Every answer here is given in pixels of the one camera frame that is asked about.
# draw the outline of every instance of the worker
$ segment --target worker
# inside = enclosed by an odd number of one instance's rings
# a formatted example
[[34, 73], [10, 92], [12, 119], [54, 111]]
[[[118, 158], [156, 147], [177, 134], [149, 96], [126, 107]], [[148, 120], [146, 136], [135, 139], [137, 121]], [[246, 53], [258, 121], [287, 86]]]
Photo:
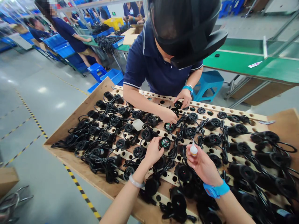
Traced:
[[102, 65], [99, 56], [91, 48], [83, 43], [83, 41], [90, 42], [92, 40], [91, 38], [85, 39], [79, 36], [69, 24], [67, 24], [62, 19], [57, 18], [56, 10], [52, 6], [50, 6], [47, 0], [35, 0], [35, 4], [41, 11], [41, 13], [52, 23], [55, 30], [64, 39], [66, 39], [74, 49], [74, 51], [79, 54], [87, 67], [90, 67], [91, 65], [88, 62], [86, 56], [94, 57], [97, 63]]
[[34, 18], [24, 19], [24, 23], [28, 26], [29, 32], [32, 34], [34, 39], [36, 39], [39, 43], [42, 42], [41, 38], [48, 38], [50, 34], [45, 31], [44, 26], [38, 20]]
[[149, 19], [129, 49], [123, 96], [133, 106], [172, 124], [176, 114], [140, 94], [142, 83], [146, 79], [151, 92], [173, 96], [167, 99], [174, 102], [183, 99], [182, 108], [188, 107], [202, 75], [203, 59], [224, 44], [227, 32], [211, 34], [220, 0], [149, 2], [144, 6], [149, 8]]
[[124, 14], [123, 20], [126, 23], [137, 24], [142, 19], [136, 2], [124, 3]]
[[[133, 206], [136, 202], [139, 189], [144, 184], [145, 175], [164, 153], [164, 148], [161, 148], [159, 150], [159, 141], [161, 139], [162, 137], [156, 137], [152, 139], [146, 150], [145, 158], [141, 161], [137, 170], [130, 177], [130, 180], [118, 193], [118, 195], [104, 214], [103, 218], [101, 219], [100, 224], [127, 223]], [[208, 184], [210, 188], [217, 187], [218, 192], [222, 192], [217, 195], [219, 196], [219, 198], [215, 198], [215, 200], [220, 210], [222, 211], [222, 214], [224, 215], [227, 223], [254, 224], [255, 222], [240, 205], [236, 197], [230, 191], [228, 185], [220, 177], [218, 170], [210, 157], [197, 145], [196, 147], [198, 149], [198, 154], [196, 157], [192, 157], [190, 153], [191, 146], [192, 145], [187, 145], [187, 162], [189, 166], [194, 169], [199, 178], [204, 181], [205, 184]]]

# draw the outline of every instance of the hand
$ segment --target hand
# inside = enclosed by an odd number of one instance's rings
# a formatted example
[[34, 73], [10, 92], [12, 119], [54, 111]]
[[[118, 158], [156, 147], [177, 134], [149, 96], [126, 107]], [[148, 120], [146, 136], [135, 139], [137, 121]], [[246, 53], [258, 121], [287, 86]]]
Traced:
[[179, 99], [184, 99], [183, 105], [182, 105], [182, 109], [185, 107], [188, 107], [190, 104], [190, 101], [192, 100], [191, 94], [190, 94], [190, 90], [188, 89], [182, 89], [181, 92], [178, 94], [178, 96], [174, 99], [175, 103], [176, 101], [178, 101]]
[[165, 123], [176, 124], [177, 123], [177, 115], [169, 108], [161, 106], [159, 111], [156, 113], [159, 118]]
[[155, 137], [150, 142], [149, 146], [147, 147], [145, 157], [142, 161], [144, 161], [149, 168], [152, 167], [163, 155], [164, 148], [161, 148], [159, 151], [159, 141], [162, 137]]
[[192, 157], [190, 152], [191, 146], [192, 145], [187, 145], [186, 151], [188, 165], [195, 170], [204, 183], [214, 187], [222, 185], [223, 180], [208, 154], [206, 154], [199, 146], [195, 145], [198, 149], [198, 153], [196, 157]]

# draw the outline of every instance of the navy polo shirt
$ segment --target navy polo shirt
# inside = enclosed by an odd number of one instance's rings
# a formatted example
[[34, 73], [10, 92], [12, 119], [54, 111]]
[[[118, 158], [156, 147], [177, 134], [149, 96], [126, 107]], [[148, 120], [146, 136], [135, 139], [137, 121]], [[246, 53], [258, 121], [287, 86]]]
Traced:
[[55, 22], [57, 32], [69, 42], [75, 52], [80, 53], [87, 49], [87, 45], [73, 37], [76, 32], [69, 24], [60, 18], [54, 17], [53, 20]]
[[[128, 6], [126, 3], [124, 3], [124, 14], [125, 16], [133, 16], [133, 17], [137, 17], [140, 13], [139, 13], [139, 8], [137, 6], [136, 2], [131, 2], [131, 6], [130, 9], [128, 9]], [[137, 24], [137, 21], [130, 21], [130, 24]]]
[[146, 21], [143, 31], [129, 49], [124, 84], [139, 89], [147, 80], [150, 91], [158, 95], [176, 97], [193, 71], [200, 69], [203, 61], [177, 69], [163, 60], [155, 43], [151, 23]]

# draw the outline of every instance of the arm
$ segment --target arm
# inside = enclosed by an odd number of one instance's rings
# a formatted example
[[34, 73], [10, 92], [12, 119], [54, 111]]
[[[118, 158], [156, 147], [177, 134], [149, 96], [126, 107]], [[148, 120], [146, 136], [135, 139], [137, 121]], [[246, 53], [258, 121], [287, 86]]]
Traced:
[[[155, 164], [163, 155], [164, 148], [159, 151], [159, 141], [162, 137], [153, 138], [147, 148], [145, 158], [141, 161], [137, 170], [133, 174], [133, 179], [138, 183], [143, 183], [144, 177], [148, 170]], [[122, 190], [118, 193], [113, 203], [110, 205], [100, 223], [127, 223], [135, 201], [137, 199], [139, 188], [128, 181]]]
[[[198, 149], [198, 153], [196, 157], [192, 157], [190, 153], [191, 146], [192, 145], [187, 145], [186, 151], [188, 165], [195, 170], [204, 183], [212, 186], [222, 185], [223, 179], [220, 177], [214, 162], [197, 145], [196, 148]], [[228, 223], [255, 223], [230, 190], [226, 194], [221, 195], [219, 199], [215, 200]]]

